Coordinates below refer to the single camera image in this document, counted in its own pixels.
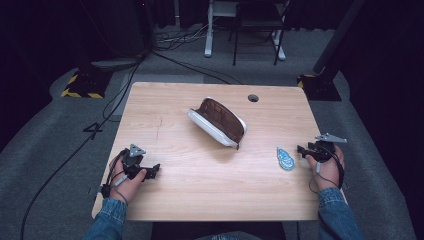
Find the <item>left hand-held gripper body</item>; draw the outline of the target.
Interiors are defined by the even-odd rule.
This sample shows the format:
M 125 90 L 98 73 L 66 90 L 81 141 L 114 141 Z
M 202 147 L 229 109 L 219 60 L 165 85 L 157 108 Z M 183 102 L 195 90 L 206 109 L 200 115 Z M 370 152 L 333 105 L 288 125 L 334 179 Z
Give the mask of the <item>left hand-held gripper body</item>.
M 131 144 L 129 149 L 124 150 L 123 169 L 129 179 L 134 179 L 142 170 L 140 163 L 145 154 L 146 151 L 135 144 Z

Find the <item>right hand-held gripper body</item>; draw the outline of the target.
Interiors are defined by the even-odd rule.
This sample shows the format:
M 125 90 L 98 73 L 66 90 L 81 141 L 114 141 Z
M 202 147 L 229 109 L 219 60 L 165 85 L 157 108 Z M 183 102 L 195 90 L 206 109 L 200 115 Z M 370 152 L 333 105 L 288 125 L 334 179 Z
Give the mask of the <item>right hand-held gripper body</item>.
M 316 149 L 311 149 L 314 152 L 314 159 L 318 162 L 328 161 L 335 153 L 336 143 L 346 143 L 346 138 L 334 136 L 330 133 L 322 134 L 315 137 L 318 146 Z

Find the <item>blue teardrop-shaped patch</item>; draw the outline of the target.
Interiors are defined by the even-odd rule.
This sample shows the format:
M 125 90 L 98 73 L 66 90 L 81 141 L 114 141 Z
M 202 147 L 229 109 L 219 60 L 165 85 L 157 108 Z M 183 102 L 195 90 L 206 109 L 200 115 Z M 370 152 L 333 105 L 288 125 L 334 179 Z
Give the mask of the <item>blue teardrop-shaped patch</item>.
M 295 167 L 294 159 L 282 148 L 277 148 L 277 159 L 284 170 L 290 171 Z

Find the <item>white pencil case brown lining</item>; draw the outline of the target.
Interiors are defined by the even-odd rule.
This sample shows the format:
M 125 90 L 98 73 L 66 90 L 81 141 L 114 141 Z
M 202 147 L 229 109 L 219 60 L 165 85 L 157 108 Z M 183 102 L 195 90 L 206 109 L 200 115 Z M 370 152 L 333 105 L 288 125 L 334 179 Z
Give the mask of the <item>white pencil case brown lining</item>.
M 239 149 L 247 131 L 246 123 L 233 111 L 211 97 L 198 109 L 190 108 L 188 117 L 220 144 Z

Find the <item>person's left hand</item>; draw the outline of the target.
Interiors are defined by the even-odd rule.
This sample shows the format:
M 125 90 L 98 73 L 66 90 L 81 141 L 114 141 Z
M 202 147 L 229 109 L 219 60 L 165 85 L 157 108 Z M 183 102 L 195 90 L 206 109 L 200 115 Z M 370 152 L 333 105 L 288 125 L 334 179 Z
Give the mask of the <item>person's left hand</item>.
M 139 186 L 143 182 L 145 175 L 146 170 L 142 169 L 133 179 L 125 179 L 120 185 L 116 186 L 115 183 L 125 176 L 122 159 L 119 158 L 113 168 L 110 197 L 128 205 L 138 193 Z

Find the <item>person's right hand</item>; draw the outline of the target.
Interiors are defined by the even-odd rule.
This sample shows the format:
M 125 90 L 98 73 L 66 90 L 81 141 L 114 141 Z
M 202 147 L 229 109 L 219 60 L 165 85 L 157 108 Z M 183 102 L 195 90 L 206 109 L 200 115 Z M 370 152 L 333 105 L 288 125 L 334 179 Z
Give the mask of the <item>person's right hand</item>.
M 331 158 L 327 162 L 321 163 L 319 167 L 320 171 L 316 170 L 318 162 L 312 156 L 306 156 L 319 191 L 326 188 L 340 187 L 339 175 L 345 169 L 345 159 L 343 152 L 338 146 L 335 146 L 335 156 L 336 158 Z

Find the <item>black base with yellow-black tape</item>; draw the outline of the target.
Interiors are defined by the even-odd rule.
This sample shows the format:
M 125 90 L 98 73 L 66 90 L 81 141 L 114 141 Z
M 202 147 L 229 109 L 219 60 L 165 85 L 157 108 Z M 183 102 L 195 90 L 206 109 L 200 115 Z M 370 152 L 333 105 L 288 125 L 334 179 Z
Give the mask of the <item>black base with yellow-black tape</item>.
M 113 73 L 103 70 L 93 70 L 90 73 L 76 71 L 69 79 L 62 97 L 94 98 L 105 97 Z
M 340 101 L 341 97 L 332 81 L 320 75 L 302 74 L 297 77 L 297 86 L 302 88 L 309 101 Z

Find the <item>black chair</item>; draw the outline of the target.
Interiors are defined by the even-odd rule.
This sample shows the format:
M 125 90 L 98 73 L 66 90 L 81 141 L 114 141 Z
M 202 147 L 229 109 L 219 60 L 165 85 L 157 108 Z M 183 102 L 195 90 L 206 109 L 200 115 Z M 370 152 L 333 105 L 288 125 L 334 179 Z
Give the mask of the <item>black chair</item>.
M 280 59 L 285 28 L 285 15 L 291 7 L 291 0 L 238 0 L 229 40 L 235 37 L 232 65 L 236 65 L 239 34 L 241 32 L 268 32 L 275 50 L 273 64 Z

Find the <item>black slanted stand post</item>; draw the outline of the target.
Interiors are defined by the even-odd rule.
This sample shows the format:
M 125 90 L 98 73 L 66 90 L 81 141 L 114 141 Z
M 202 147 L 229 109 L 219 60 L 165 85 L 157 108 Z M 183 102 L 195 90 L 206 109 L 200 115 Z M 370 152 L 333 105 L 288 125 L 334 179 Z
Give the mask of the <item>black slanted stand post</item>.
M 342 42 L 343 37 L 346 35 L 350 26 L 354 22 L 365 1 L 366 0 L 354 0 L 352 2 L 337 29 L 334 31 L 329 43 L 315 63 L 313 67 L 313 71 L 315 73 L 322 74 L 325 68 L 329 66 L 330 59 L 335 55 L 337 47 Z

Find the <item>white desk frame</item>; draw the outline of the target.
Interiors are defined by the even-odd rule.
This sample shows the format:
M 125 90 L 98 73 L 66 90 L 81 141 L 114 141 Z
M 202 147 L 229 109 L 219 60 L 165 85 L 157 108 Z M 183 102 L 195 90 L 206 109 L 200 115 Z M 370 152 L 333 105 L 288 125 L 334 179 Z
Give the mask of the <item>white desk frame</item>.
M 204 56 L 212 56 L 213 47 L 213 23 L 219 17 L 235 17 L 236 16 L 236 0 L 208 0 L 208 16 L 207 16 L 207 33 L 204 49 Z M 281 43 L 280 37 L 283 36 L 282 30 L 274 30 L 271 33 L 272 42 L 274 44 L 278 59 L 284 61 L 286 55 L 282 47 L 278 47 Z

